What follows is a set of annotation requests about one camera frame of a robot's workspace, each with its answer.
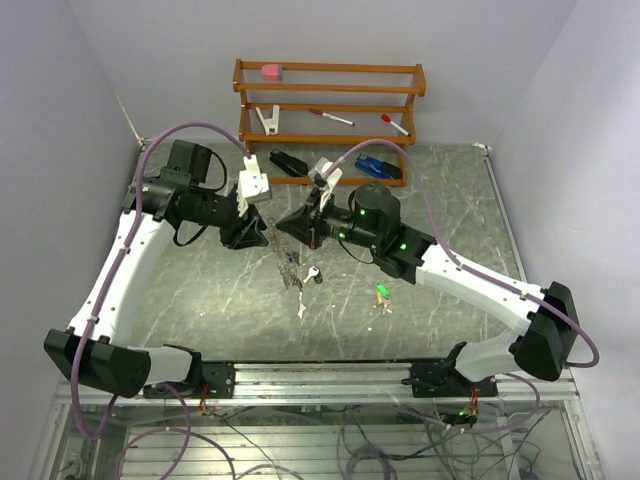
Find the floor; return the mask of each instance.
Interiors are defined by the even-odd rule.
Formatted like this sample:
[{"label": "floor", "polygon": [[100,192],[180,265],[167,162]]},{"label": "floor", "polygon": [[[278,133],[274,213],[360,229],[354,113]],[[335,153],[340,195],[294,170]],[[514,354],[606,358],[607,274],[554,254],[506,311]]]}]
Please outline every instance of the floor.
[{"label": "floor", "polygon": [[[232,181],[242,156],[230,144],[209,144],[227,163]],[[337,158],[343,147],[262,146],[257,154],[263,171],[277,173],[268,162],[271,148],[307,161]],[[166,162],[170,144],[152,155],[148,174]],[[392,159],[382,148],[369,155]],[[481,151],[472,146],[421,145],[409,154],[423,173],[434,202],[442,234],[457,253],[497,272],[518,276],[512,245]],[[345,175],[354,173],[349,166]],[[219,185],[221,170],[212,159],[207,185]],[[263,218],[282,218],[302,205],[309,186],[272,185],[273,199],[258,205]],[[338,187],[336,204],[346,206],[351,187]],[[413,185],[394,188],[402,202],[402,220],[431,233],[422,198]],[[185,240],[195,225],[183,225]],[[505,327],[481,310],[447,294],[414,286],[382,274],[347,256],[327,241],[310,251],[293,239],[300,253],[299,274],[311,265],[320,268],[323,283],[304,288],[306,311],[299,318],[298,290],[286,289],[277,257],[268,248],[230,251],[210,228],[186,248],[164,252],[142,300],[132,345],[177,344],[200,351],[206,360],[328,360],[389,359],[446,355],[458,342],[480,341]],[[369,253],[353,247],[363,260]],[[392,313],[370,316],[375,283],[391,292]]]}]

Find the blue object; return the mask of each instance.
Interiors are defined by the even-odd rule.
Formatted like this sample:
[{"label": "blue object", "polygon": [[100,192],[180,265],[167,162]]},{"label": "blue object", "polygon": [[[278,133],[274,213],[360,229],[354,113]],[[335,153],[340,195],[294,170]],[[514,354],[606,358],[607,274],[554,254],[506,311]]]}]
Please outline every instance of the blue object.
[{"label": "blue object", "polygon": [[356,167],[375,178],[392,178],[384,169],[384,163],[377,158],[361,153],[356,159]]}]

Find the white and black small object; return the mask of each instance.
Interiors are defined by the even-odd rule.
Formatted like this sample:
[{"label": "white and black small object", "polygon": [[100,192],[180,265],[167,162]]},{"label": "white and black small object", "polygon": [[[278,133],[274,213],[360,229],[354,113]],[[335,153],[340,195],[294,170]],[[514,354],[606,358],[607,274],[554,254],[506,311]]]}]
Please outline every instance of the white and black small object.
[{"label": "white and black small object", "polygon": [[309,274],[307,278],[304,279],[304,283],[309,282],[313,278],[313,281],[320,284],[322,283],[322,273],[320,273],[320,269],[318,267],[311,267],[309,269]]}]

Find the marker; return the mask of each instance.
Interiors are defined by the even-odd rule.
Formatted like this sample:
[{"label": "marker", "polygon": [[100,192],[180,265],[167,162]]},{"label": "marker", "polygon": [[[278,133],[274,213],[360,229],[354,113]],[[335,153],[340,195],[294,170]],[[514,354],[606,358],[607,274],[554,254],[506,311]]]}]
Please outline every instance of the marker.
[{"label": "marker", "polygon": [[320,115],[321,117],[335,120],[336,122],[346,123],[347,125],[351,125],[352,127],[356,126],[356,122],[352,122],[351,120],[345,120],[344,118],[336,117],[335,115],[331,115],[330,113],[323,112],[322,110],[318,110],[317,108],[310,108],[309,111],[316,115]]},{"label": "marker", "polygon": [[402,128],[396,122],[391,120],[391,117],[389,115],[387,115],[386,113],[383,113],[382,117],[380,117],[380,118],[382,118],[382,120],[384,120],[385,122],[390,123],[396,130],[398,130],[403,135],[406,135],[407,137],[409,136],[409,132],[407,132],[404,128]]}]

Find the red marker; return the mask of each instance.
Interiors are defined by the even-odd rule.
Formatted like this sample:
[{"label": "red marker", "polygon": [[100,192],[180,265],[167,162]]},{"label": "red marker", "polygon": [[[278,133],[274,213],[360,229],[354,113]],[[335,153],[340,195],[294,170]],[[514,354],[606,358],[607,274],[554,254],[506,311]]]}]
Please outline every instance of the red marker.
[{"label": "red marker", "polygon": [[382,114],[382,120],[384,120],[387,123],[390,123],[396,130],[398,130],[401,134],[406,135],[407,137],[409,136],[409,132],[407,132],[404,128],[402,128],[400,125],[398,125],[396,122],[394,122],[393,120],[391,120],[391,117],[389,115],[387,115],[386,113]]}]

